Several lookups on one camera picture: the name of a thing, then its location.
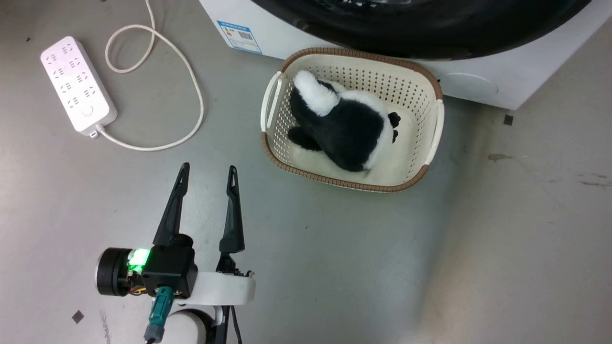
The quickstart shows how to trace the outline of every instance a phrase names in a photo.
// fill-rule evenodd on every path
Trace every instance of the white cable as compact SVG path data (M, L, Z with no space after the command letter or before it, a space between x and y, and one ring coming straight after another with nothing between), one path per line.
M181 138L178 141L164 144L163 146L157 146L157 147L132 146L131 144L121 142L117 140L116 138L112 137L109 133L106 132L104 127L102 127L101 125L98 125L96 129L107 139L125 148L129 148L129 149L133 149L135 151L141 151L141 152L154 152L154 151L161 151L162 149L168 149L174 146L178 146L179 144L189 140L191 136L193 136L193 134L195 134L195 132L198 131L198 129L202 125L202 122L204 121L204 100L202 99L202 92L200 91L200 86L198 85L198 81L195 78L195 74L193 73L193 69L191 68L191 65L189 64L189 62L187 62L187 58L185 57L185 55L183 55L183 53L181 53L181 51L174 44L172 44L172 42L170 42L166 37L162 36L161 33L155 30L155 19L153 18L153 11L151 10L151 5L149 3L149 0L145 0L145 3L147 5L147 9L149 10L149 15L151 16L151 28L145 25L133 24L133 25L124 26L123 28L115 31L115 33L108 39L108 43L106 43L106 49L104 51L104 55L106 57L106 64L108 64L108 67L110 69L114 70L117 73L129 73L135 70L144 62L144 60L146 60L149 57L149 54L151 53L151 50L153 49L153 43L155 42L155 36L159 37L162 41L166 42L170 46L170 48L174 49L174 51L181 57L183 62L185 62L185 65L187 66L187 69L189 70L189 75L191 75L193 85L195 86L195 91L198 93L198 99L200 100L200 117L198 118L198 122L195 124L195 127L193 128L193 130L190 133L188 133L187 136ZM111 44L113 43L113 40L117 38L117 36L120 33L126 30L129 30L129 29L143 29L143 30L149 31L151 33L151 41L149 42L149 48L147 48L147 51L144 53L144 56L143 58L140 59L140 61L138 61L135 65L131 66L128 69L118 69L117 67L113 66L110 59L108 58L108 51L110 49Z

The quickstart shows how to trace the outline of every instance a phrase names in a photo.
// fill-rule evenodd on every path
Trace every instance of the beige plastic basket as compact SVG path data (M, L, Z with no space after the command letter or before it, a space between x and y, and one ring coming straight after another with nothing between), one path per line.
M302 69L347 89L372 92L390 113L400 115L399 135L374 169L347 172L324 153L306 151L287 138L287 131L296 125L289 95L293 77ZM401 191L418 182L436 154L443 124L442 90L429 71L413 62L341 48L310 48L290 56L270 80L261 105L264 150L278 167L320 182L374 192Z

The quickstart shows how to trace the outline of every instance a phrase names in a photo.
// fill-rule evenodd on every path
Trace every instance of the washing machine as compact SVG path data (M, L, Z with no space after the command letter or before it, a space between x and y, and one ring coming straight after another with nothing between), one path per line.
M346 47L409 59L445 95L520 107L612 14L612 0L200 0L228 46L286 59Z

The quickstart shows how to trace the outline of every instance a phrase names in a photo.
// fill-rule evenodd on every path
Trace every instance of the power strip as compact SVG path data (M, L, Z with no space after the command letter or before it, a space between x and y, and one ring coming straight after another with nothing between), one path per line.
M67 36L40 55L51 84L77 132L91 138L117 118L117 109L81 43Z

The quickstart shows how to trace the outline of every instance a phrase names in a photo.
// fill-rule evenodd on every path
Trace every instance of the basket handle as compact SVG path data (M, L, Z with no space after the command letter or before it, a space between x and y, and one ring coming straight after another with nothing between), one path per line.
M433 132L433 139L431 141L431 149L429 150L429 154L427 155L427 159L425 159L425 165L429 165L433 160L434 155L436 155L436 151L438 150L438 145L440 145L440 138L442 137L442 128L444 127L444 103L442 103L442 99L438 99L438 103L436 104L438 107L438 115L436 118L436 128Z
M270 79L270 83L268 83L268 87L266 88L266 93L264 93L264 100L261 103L261 131L266 132L266 130L272 125L272 118L274 117L272 112L276 108L276 103L278 102L278 95L280 94L280 86L283 81L281 80L282 72L276 72L272 79ZM272 88L276 83L276 92L274 93L274 99L272 101L272 107L268 110L268 105L270 104L270 95L272 94Z

